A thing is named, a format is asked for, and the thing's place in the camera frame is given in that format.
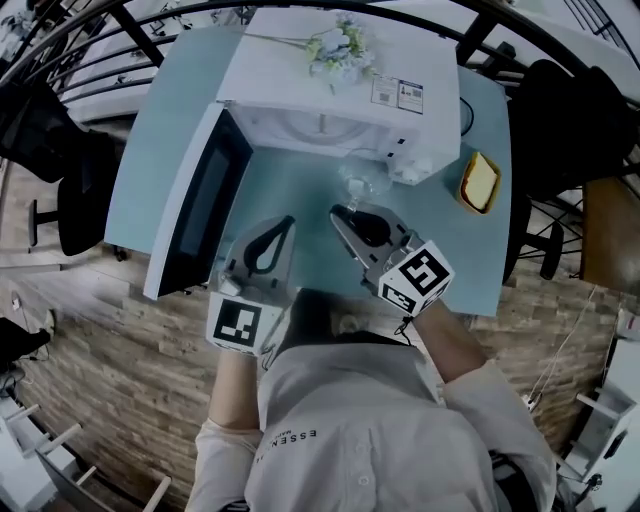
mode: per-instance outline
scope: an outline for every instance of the black chair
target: black chair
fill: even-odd
[[[58,186],[58,210],[29,208],[29,241],[38,225],[58,222],[62,252],[73,256],[104,238],[118,170],[115,145],[103,133],[85,132],[44,83],[0,88],[0,156]]]
[[[611,79],[599,68],[574,77],[541,60],[525,73],[508,104],[513,185],[504,281],[523,245],[544,251],[540,275],[551,279],[562,254],[563,229],[531,235],[531,199],[545,201],[586,182],[628,174],[638,127]]]

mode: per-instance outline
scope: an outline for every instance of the metal railing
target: metal railing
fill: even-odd
[[[583,30],[591,32],[627,52],[636,67],[640,69],[638,56],[598,0],[564,0],[564,3]]]
[[[576,74],[587,69],[587,66],[557,39],[543,29],[512,9],[505,8],[491,0],[454,0],[456,3],[477,12],[477,16],[466,32],[458,32],[452,28],[432,21],[412,16],[400,11],[378,7],[368,1],[357,2],[351,0],[208,0],[192,5],[163,9],[161,12],[134,19],[124,5],[132,0],[99,0],[90,4],[79,13],[57,23],[53,31],[42,40],[34,43],[37,27],[31,30],[18,50],[11,66],[0,78],[0,85],[10,80],[32,82],[44,80],[51,85],[59,95],[82,86],[98,82],[110,77],[118,77],[124,73],[159,67],[163,56],[158,46],[173,43],[176,35],[160,35],[150,37],[144,28],[150,24],[175,18],[191,13],[218,11],[225,8],[247,8],[251,6],[303,6],[321,9],[343,9],[407,23],[429,30],[446,38],[458,42],[457,60],[460,65],[469,65],[470,57],[480,51],[493,61],[493,70],[497,67],[501,71],[510,72],[510,83],[518,83],[518,76],[526,71],[527,66],[517,59],[506,55],[501,47],[494,48],[485,43],[486,37],[498,25],[502,25],[523,37],[549,57],[561,64],[570,73]],[[98,31],[87,31],[91,24],[105,26],[107,17],[112,16],[117,21],[115,28],[102,28]],[[134,44],[98,55],[92,59],[82,59],[87,50],[99,41],[126,33]],[[147,59],[135,64],[109,69],[102,73],[90,75],[82,80],[69,83],[74,73],[89,66],[115,59],[131,52],[141,52]],[[94,96],[123,88],[149,84],[153,78],[137,78],[130,81],[94,88],[90,91],[66,97],[63,101],[68,104],[82,98]]]

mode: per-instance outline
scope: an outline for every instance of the wooden floor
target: wooden floor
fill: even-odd
[[[18,387],[19,397],[41,405],[36,417],[53,432],[79,422],[83,431],[71,448],[138,499],[152,494],[161,473],[171,476],[166,501],[179,509],[192,484],[194,438],[215,376],[217,352],[202,336],[207,295],[195,291],[150,302],[140,291],[146,257],[133,254],[119,263],[107,247],[98,247],[66,258],[58,250],[55,225],[42,226],[39,249],[26,254],[28,204],[37,197],[41,207],[53,206],[55,191],[56,185],[17,166],[3,191],[0,265],[65,263],[58,273],[0,277],[0,314],[24,325],[22,310],[11,308],[15,291],[31,331],[48,308],[59,319],[49,360],[22,362],[27,379]],[[593,289],[563,275],[544,281],[538,269],[519,263],[503,288],[496,318],[466,319],[518,392],[531,389]],[[621,303],[638,310],[635,298],[598,288],[558,358],[534,414],[556,450],[579,411],[575,393],[590,391],[600,376]],[[370,311],[362,303],[344,307]],[[392,335],[398,318],[384,313],[370,316],[371,328]],[[415,332],[410,334],[415,340]]]

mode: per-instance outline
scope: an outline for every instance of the tabletop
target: tabletop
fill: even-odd
[[[240,34],[213,27],[180,35],[139,112],[123,156],[111,201],[109,243],[150,253],[164,203],[190,136],[207,105],[215,101]],[[463,138],[460,158],[421,184],[394,184],[376,202],[392,208],[409,227],[432,239],[456,272],[444,296],[451,309],[495,315],[508,241],[511,152],[502,87],[459,68],[460,95],[475,121]],[[480,150],[502,172],[492,211],[484,216],[456,200],[464,168]],[[260,220],[296,218],[296,250],[290,283],[346,296],[366,296],[361,267],[349,258],[329,222],[329,209],[347,197],[338,177],[339,159],[274,148],[256,148],[235,198],[219,250]]]
[[[612,290],[640,292],[640,198],[619,178],[584,186],[581,278]]]

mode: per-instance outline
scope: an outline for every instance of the clear glass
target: clear glass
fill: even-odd
[[[373,149],[350,151],[340,165],[340,176],[350,196],[347,208],[352,212],[361,201],[369,201],[391,188],[387,164],[380,161],[380,155]]]

